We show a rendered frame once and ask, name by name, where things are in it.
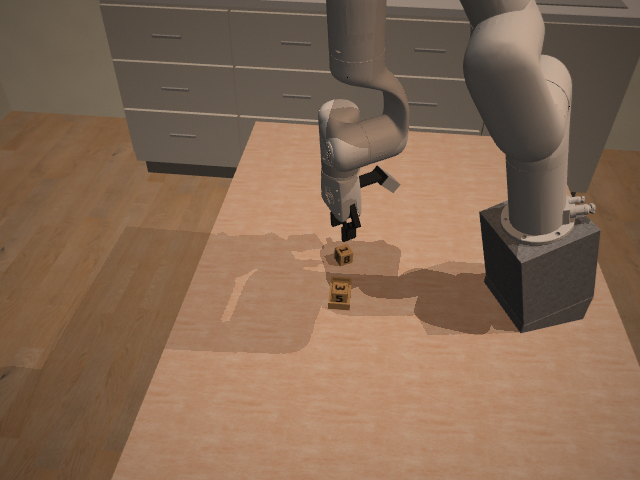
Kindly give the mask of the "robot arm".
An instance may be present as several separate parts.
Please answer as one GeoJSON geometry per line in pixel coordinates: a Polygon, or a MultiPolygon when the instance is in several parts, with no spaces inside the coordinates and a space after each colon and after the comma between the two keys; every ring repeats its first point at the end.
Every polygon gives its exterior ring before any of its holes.
{"type": "MultiPolygon", "coordinates": [[[[321,167],[332,178],[351,177],[407,144],[407,97],[385,66],[386,1],[326,0],[331,74],[384,97],[383,114],[363,121],[349,100],[330,100],[319,109],[321,167]]],[[[545,25],[535,0],[460,2],[471,28],[466,86],[506,154],[502,230],[527,245],[557,242],[572,231],[576,215],[596,212],[595,204],[583,204],[584,196],[567,196],[570,74],[558,59],[541,55],[545,25]]]]}

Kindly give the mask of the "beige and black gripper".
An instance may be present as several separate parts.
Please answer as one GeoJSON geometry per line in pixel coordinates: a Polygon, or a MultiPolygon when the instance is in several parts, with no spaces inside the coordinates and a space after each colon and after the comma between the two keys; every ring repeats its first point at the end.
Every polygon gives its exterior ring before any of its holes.
{"type": "Polygon", "coordinates": [[[360,170],[351,177],[338,179],[327,176],[321,167],[321,196],[331,211],[331,226],[343,224],[343,242],[356,238],[356,228],[361,227],[358,217],[362,209],[359,172],[360,170]],[[352,222],[347,223],[348,218],[352,222]]]}

